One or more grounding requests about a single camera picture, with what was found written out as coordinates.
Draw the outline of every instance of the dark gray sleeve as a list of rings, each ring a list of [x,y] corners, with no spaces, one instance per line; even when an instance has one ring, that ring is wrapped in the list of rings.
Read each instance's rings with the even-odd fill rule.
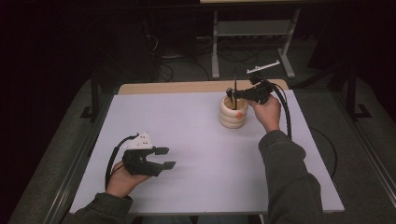
[[[306,170],[304,149],[283,132],[272,131],[262,138],[259,150],[268,185],[269,223],[322,223],[320,184]]]
[[[64,220],[63,224],[126,223],[126,216],[133,201],[107,193],[98,193],[85,208]]]

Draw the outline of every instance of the hand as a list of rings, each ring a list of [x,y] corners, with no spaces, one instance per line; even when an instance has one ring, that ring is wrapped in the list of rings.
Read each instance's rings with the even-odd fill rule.
[[[268,101],[263,105],[249,100],[247,100],[247,103],[253,107],[257,120],[262,124],[266,132],[280,130],[280,102],[273,95],[269,95]]]
[[[123,166],[123,162],[118,162],[113,167],[113,173],[108,182],[106,193],[124,198],[134,190],[134,188],[149,179],[148,175],[131,175]]]

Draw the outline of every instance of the person's left hand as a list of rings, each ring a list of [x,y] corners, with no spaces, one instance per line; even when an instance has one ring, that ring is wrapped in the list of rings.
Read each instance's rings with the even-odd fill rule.
[[[122,161],[114,165],[112,172],[106,193],[120,198],[126,197],[137,185],[150,178],[148,175],[131,175]]]

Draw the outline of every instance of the beige container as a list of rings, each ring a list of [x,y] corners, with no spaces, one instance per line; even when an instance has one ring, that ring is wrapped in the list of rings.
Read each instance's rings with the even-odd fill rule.
[[[242,127],[248,114],[248,103],[244,99],[236,100],[237,108],[234,110],[234,105],[228,96],[224,96],[220,102],[220,123],[230,129],[237,129]]]

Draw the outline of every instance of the white metal stand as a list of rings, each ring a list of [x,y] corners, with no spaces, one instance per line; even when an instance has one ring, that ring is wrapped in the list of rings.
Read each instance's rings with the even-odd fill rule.
[[[280,61],[289,78],[294,78],[294,72],[287,56],[300,9],[294,11],[291,20],[272,21],[218,21],[218,12],[214,13],[213,20],[213,51],[212,51],[212,77],[219,79],[218,36],[235,35],[285,35],[286,43],[278,49]]]

